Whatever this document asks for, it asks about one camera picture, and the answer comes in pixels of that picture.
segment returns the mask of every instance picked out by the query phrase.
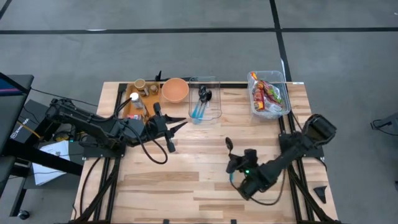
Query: clear plastic container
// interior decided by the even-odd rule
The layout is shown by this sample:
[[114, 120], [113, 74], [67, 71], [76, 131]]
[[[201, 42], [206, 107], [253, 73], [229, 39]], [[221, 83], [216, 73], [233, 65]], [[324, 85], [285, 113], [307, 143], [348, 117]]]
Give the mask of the clear plastic container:
[[[256, 74], [258, 80], [267, 81], [279, 89], [280, 97], [282, 98], [283, 101], [282, 111], [270, 112], [270, 111], [256, 111], [256, 109], [254, 109], [254, 101], [252, 93], [252, 89], [254, 88], [254, 80], [251, 78], [252, 72]], [[267, 119], [278, 119], [280, 116], [288, 114], [290, 112], [290, 101], [289, 101], [289, 96], [287, 94], [285, 76], [278, 71], [252, 71], [252, 72], [248, 73], [248, 91], [250, 96], [250, 102], [251, 102], [250, 105], [251, 105], [252, 114]]]
[[[199, 87], [204, 85], [206, 91], [211, 90], [211, 99], [202, 104], [199, 98]], [[222, 115], [220, 81], [216, 77], [192, 77], [189, 80], [189, 116], [194, 124], [216, 123]]]

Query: orange bowl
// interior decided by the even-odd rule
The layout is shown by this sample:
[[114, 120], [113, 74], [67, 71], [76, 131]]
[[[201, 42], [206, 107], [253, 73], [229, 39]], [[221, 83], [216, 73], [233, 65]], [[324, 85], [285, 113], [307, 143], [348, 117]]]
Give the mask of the orange bowl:
[[179, 103], [189, 93], [188, 83], [181, 78], [171, 78], [167, 80], [162, 87], [163, 97], [172, 102]]

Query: wooden table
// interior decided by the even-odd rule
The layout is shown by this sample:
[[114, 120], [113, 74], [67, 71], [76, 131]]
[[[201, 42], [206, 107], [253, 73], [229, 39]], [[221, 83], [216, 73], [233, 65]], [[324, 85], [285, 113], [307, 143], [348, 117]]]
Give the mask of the wooden table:
[[[104, 83], [97, 110], [100, 116], [113, 114], [118, 86], [118, 82]], [[302, 83], [288, 83], [287, 86], [293, 112], [304, 123], [311, 115], [305, 86]], [[177, 105], [162, 99], [160, 102], [163, 114], [189, 117], [188, 99]], [[295, 223], [288, 178], [280, 202], [274, 206], [263, 206], [243, 200], [230, 186], [225, 172], [229, 160], [225, 137], [233, 140], [235, 154], [241, 155], [244, 149], [253, 148], [257, 149], [259, 162], [277, 157], [280, 154], [278, 120], [252, 118], [247, 89], [221, 89], [221, 103], [223, 115], [216, 124], [188, 123], [176, 133], [174, 143], [177, 152], [169, 154], [165, 165], [151, 162], [140, 146], [126, 149], [119, 170], [112, 223], [162, 223], [163, 219], [169, 219], [171, 223], [230, 223], [231, 219], [237, 219], [238, 223]], [[286, 130], [289, 130], [287, 118], [284, 121]], [[165, 147], [163, 139], [159, 143]], [[146, 148], [155, 159], [164, 159], [160, 149], [151, 142], [146, 143]], [[75, 201], [78, 211], [81, 187], [94, 160], [87, 160], [83, 168]], [[88, 179], [84, 208], [98, 192], [103, 160], [99, 161]], [[310, 193], [326, 214], [337, 219], [325, 168], [311, 158], [304, 158], [303, 163]], [[243, 175], [236, 172], [234, 181], [242, 179]], [[263, 202], [274, 201], [281, 183], [282, 175], [271, 189], [255, 194], [254, 198]], [[328, 186], [327, 204], [323, 204], [312, 190], [322, 185]], [[105, 217], [107, 200], [108, 195], [105, 195], [100, 219]], [[299, 200], [303, 218], [306, 219], [301, 193]]]

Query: utensil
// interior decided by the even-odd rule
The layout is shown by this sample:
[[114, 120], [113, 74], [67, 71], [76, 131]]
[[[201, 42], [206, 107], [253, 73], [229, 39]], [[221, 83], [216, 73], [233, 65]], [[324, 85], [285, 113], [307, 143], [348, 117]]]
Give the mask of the utensil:
[[199, 124], [201, 122], [203, 115], [205, 114], [207, 103], [211, 100], [211, 97], [212, 97], [211, 90], [208, 90], [207, 92], [205, 92], [205, 94], [201, 94], [201, 98], [199, 99], [199, 101], [201, 101], [200, 107], [199, 107], [199, 109], [197, 109], [197, 106], [199, 105], [199, 101], [198, 101], [197, 106], [195, 107], [195, 110], [193, 111], [194, 114], [192, 114], [192, 117], [194, 117], [194, 118], [197, 117], [197, 119], [194, 119], [194, 121], [193, 121], [195, 124]]

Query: gray floor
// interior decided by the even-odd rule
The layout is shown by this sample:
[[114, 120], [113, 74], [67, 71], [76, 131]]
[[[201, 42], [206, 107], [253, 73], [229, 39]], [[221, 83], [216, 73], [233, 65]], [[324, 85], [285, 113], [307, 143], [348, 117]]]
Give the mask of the gray floor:
[[[398, 2], [278, 0], [282, 27], [398, 27]], [[13, 0], [0, 29], [272, 27], [268, 1]], [[398, 32], [284, 34], [293, 81], [306, 83], [314, 113], [338, 127], [325, 147], [340, 220], [398, 220], [398, 140], [369, 122], [398, 111]], [[274, 33], [0, 35], [0, 71], [33, 74], [33, 87], [96, 103], [104, 81], [215, 75], [245, 80], [251, 70], [281, 70]], [[51, 97], [32, 93], [48, 103]], [[94, 111], [94, 108], [82, 105]], [[70, 218], [78, 177], [30, 190], [26, 221], [8, 218], [20, 180], [0, 200], [1, 223]]]

